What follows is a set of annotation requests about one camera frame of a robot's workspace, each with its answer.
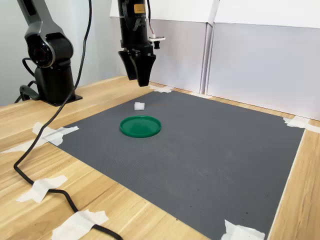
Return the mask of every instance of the white sponge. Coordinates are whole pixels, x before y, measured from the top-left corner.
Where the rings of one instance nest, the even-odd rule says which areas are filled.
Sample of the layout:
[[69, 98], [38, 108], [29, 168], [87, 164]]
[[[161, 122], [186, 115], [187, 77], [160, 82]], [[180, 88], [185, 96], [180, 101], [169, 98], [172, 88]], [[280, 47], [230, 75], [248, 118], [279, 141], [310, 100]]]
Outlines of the white sponge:
[[144, 102], [136, 102], [134, 104], [134, 110], [145, 110], [145, 103]]

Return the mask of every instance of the black cable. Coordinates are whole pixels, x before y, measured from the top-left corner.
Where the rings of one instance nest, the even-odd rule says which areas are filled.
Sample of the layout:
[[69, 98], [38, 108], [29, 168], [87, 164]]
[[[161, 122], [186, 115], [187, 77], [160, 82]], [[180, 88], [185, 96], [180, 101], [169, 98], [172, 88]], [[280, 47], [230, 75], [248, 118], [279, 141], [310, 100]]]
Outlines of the black cable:
[[[26, 180], [29, 184], [33, 185], [34, 181], [32, 181], [26, 174], [24, 174], [23, 171], [21, 171], [18, 167], [18, 165], [26, 158], [26, 156], [31, 152], [31, 150], [35, 147], [36, 143], [38, 142], [41, 134], [43, 133], [44, 129], [58, 116], [58, 114], [61, 112], [61, 110], [64, 108], [64, 106], [66, 105], [67, 101], [69, 100], [69, 98], [72, 96], [74, 90], [77, 88], [79, 81], [80, 81], [80, 77], [81, 77], [81, 73], [82, 73], [82, 69], [83, 69], [83, 64], [84, 64], [84, 60], [85, 60], [85, 55], [86, 55], [86, 43], [87, 43], [87, 39], [88, 39], [88, 35], [89, 35], [89, 31], [90, 31], [90, 27], [91, 27], [91, 21], [92, 21], [92, 1], [89, 1], [89, 22], [88, 22], [88, 27], [84, 36], [84, 40], [83, 40], [83, 53], [82, 53], [82, 59], [81, 59], [81, 63], [80, 63], [80, 68], [79, 68], [79, 74], [78, 74], [78, 78], [76, 80], [76, 84], [73, 88], [73, 90], [69, 93], [69, 95], [67, 96], [67, 98], [64, 100], [64, 102], [62, 103], [62, 105], [59, 107], [58, 111], [56, 111], [56, 113], [53, 115], [53, 117], [46, 123], [43, 125], [43, 127], [40, 129], [38, 135], [36, 136], [35, 140], [33, 141], [33, 143], [31, 144], [31, 146], [28, 148], [28, 150], [20, 157], [20, 159], [14, 164], [13, 168], [14, 170], [16, 170], [16, 172], [23, 177], [24, 180]], [[64, 190], [59, 190], [59, 189], [49, 189], [48, 193], [55, 193], [55, 194], [63, 194], [65, 196], [65, 198], [67, 199], [68, 203], [70, 204], [72, 210], [76, 213], [78, 212], [78, 209], [76, 207], [76, 205], [74, 204], [74, 202], [72, 201], [70, 195], [64, 191]], [[108, 234], [112, 237], [114, 237], [117, 240], [123, 240], [123, 238], [118, 235], [117, 233], [103, 227], [103, 226], [99, 226], [99, 225], [94, 225], [92, 227], [93, 229], [97, 229], [105, 234]]]
[[25, 69], [27, 69], [27, 71], [34, 77], [35, 73], [29, 68], [29, 66], [27, 65], [26, 61], [32, 61], [31, 58], [29, 57], [25, 57], [24, 59], [22, 59], [22, 64], [25, 67]]
[[147, 4], [148, 4], [148, 18], [149, 18], [149, 27], [150, 27], [150, 30], [152, 32], [152, 34], [155, 34], [154, 30], [152, 29], [151, 27], [151, 7], [150, 7], [150, 1], [149, 0], [146, 0]]
[[[29, 84], [28, 84], [28, 87], [31, 87], [32, 86], [32, 84], [37, 84], [36, 83], [36, 81], [31, 81], [31, 82], [29, 82]], [[20, 100], [21, 100], [21, 98], [22, 98], [22, 96], [20, 95], [16, 100], [15, 100], [15, 104], [17, 104]]]
[[139, 17], [136, 19], [134, 27], [131, 26], [131, 22], [130, 22], [130, 18], [128, 15], [128, 9], [127, 9], [127, 5], [129, 4], [129, 0], [124, 0], [124, 2], [122, 3], [122, 10], [123, 10], [123, 16], [125, 19], [125, 24], [126, 27], [131, 30], [131, 31], [137, 31], [138, 27], [140, 26], [142, 19]]
[[[32, 61], [31, 60], [31, 58], [29, 58], [29, 57], [25, 57], [24, 59], [22, 59], [22, 64], [23, 64], [23, 66], [25, 67], [25, 69], [33, 76], [33, 77], [35, 77], [35, 73], [29, 68], [29, 66], [28, 66], [28, 64], [27, 64], [27, 62], [26, 61]], [[29, 84], [28, 84], [28, 87], [31, 87], [32, 86], [32, 84], [37, 84], [36, 83], [36, 81], [31, 81], [31, 82], [29, 82]], [[15, 100], [15, 104], [17, 104], [20, 100], [21, 100], [21, 95]]]

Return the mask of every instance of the white wall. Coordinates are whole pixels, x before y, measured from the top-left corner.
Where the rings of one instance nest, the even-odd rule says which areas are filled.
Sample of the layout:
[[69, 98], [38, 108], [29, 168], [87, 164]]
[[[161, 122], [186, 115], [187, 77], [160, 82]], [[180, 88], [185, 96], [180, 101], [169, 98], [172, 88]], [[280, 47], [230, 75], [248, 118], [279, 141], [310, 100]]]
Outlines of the white wall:
[[[74, 48], [71, 59], [73, 81], [78, 76], [83, 39], [88, 26], [88, 0], [45, 0], [53, 20], [63, 29]], [[115, 64], [112, 27], [109, 17], [111, 0], [92, 0], [93, 19], [80, 85], [118, 75]], [[28, 57], [24, 35], [28, 25], [16, 0], [0, 1], [0, 106], [13, 103], [19, 96], [20, 85], [33, 77], [22, 65]]]
[[320, 28], [319, 0], [221, 0], [215, 23]]

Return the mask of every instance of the small white object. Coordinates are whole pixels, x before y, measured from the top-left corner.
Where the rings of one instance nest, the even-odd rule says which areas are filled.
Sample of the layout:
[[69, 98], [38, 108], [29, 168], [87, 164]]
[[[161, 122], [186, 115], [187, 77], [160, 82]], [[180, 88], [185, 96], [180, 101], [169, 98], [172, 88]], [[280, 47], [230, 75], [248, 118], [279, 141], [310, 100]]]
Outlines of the small white object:
[[[42, 126], [43, 126], [43, 124], [41, 124], [40, 122], [37, 122], [36, 124], [34, 124], [32, 132], [37, 135], [40, 132], [40, 129], [42, 128]], [[50, 127], [46, 127], [43, 130], [41, 137], [39, 138], [38, 142], [36, 143], [36, 145], [34, 146], [33, 149], [36, 149], [36, 148], [44, 145], [47, 142], [50, 142], [56, 146], [59, 146], [63, 142], [64, 135], [72, 133], [78, 129], [79, 128], [77, 126], [70, 127], [70, 128], [60, 127], [57, 130], [54, 130]], [[30, 148], [30, 146], [33, 142], [34, 142], [34, 139], [27, 141], [25, 143], [22, 143], [18, 146], [12, 147], [12, 148], [5, 150], [3, 152], [0, 152], [0, 153], [5, 154], [5, 153], [18, 152], [18, 151], [26, 152], [28, 150], [28, 148]]]
[[95, 224], [101, 225], [108, 220], [104, 211], [78, 211], [52, 231], [51, 239], [78, 240], [86, 235]]
[[192, 92], [192, 93], [190, 93], [190, 95], [196, 96], [196, 97], [199, 97], [199, 98], [203, 98], [203, 99], [212, 98], [212, 96], [210, 96], [210, 95], [204, 95], [204, 94], [200, 94], [200, 93], [196, 93], [196, 92]]
[[284, 117], [283, 120], [289, 127], [307, 129], [309, 131], [320, 134], [320, 127], [309, 124], [309, 120], [310, 120], [309, 118], [305, 118], [302, 116], [295, 116], [293, 119]]
[[226, 233], [221, 240], [264, 240], [265, 234], [253, 228], [234, 225], [231, 222], [224, 220]]
[[153, 89], [155, 92], [159, 92], [159, 93], [171, 93], [172, 89], [174, 89], [174, 87], [172, 86], [158, 87], [158, 86], [149, 85], [149, 87], [150, 89]]
[[136, 102], [134, 104], [134, 110], [145, 110], [145, 103], [144, 102]]
[[166, 40], [165, 37], [156, 37], [156, 36], [149, 37], [149, 39], [148, 39], [148, 41], [151, 42], [151, 43], [153, 43], [153, 42], [161, 42], [161, 41], [164, 41], [164, 40]]
[[16, 201], [23, 203], [33, 199], [39, 204], [45, 198], [49, 189], [56, 189], [64, 184], [67, 180], [67, 177], [63, 175], [51, 179], [45, 178], [37, 180], [32, 185], [32, 188], [25, 194], [22, 194], [21, 197], [19, 197]]

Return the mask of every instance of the white panel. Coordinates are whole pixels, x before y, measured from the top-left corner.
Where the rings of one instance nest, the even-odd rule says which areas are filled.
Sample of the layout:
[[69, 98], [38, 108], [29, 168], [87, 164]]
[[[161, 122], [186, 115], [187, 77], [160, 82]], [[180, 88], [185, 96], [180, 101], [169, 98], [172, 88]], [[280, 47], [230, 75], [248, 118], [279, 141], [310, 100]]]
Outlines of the white panel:
[[215, 23], [320, 28], [319, 0], [221, 0]]
[[320, 30], [216, 23], [207, 94], [320, 120]]
[[[150, 0], [151, 18], [213, 24], [218, 5], [219, 0]], [[112, 0], [110, 16], [119, 17], [118, 0]]]
[[[118, 17], [112, 17], [116, 49], [121, 51], [121, 32]], [[203, 57], [206, 40], [206, 23], [152, 20], [157, 36], [165, 36], [159, 50], [154, 50], [154, 62], [150, 81], [199, 93], [201, 87]], [[119, 73], [127, 75], [120, 57]]]

